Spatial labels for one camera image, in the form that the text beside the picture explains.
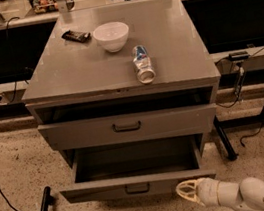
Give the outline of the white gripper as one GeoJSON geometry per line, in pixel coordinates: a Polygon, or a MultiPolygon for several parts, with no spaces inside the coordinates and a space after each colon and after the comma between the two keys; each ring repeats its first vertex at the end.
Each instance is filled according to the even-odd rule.
{"type": "Polygon", "coordinates": [[[227,206],[239,204],[242,197],[237,183],[217,181],[211,178],[190,179],[180,182],[178,196],[201,206],[227,206]]]}

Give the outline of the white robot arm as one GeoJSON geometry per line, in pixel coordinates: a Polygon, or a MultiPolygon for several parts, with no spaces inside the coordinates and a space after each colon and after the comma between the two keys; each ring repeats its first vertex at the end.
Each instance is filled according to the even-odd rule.
{"type": "Polygon", "coordinates": [[[235,211],[264,211],[264,182],[248,177],[240,183],[211,178],[180,182],[175,191],[185,200],[204,207],[225,207],[235,211]]]}

